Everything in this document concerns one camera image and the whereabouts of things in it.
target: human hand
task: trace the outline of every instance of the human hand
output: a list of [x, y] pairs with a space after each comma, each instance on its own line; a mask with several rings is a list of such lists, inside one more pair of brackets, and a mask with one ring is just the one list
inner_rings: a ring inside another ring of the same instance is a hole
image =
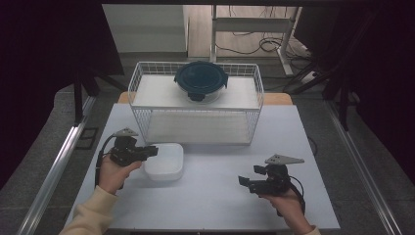
[[126, 167], [119, 166], [110, 159], [110, 155], [105, 155], [101, 163], [99, 186], [108, 193], [115, 194], [129, 173], [141, 166], [141, 162], [134, 162]]
[[259, 197], [268, 200], [272, 207], [283, 215], [287, 225], [295, 234], [306, 234], [314, 229], [302, 213], [299, 198], [292, 189], [281, 196], [259, 195]]

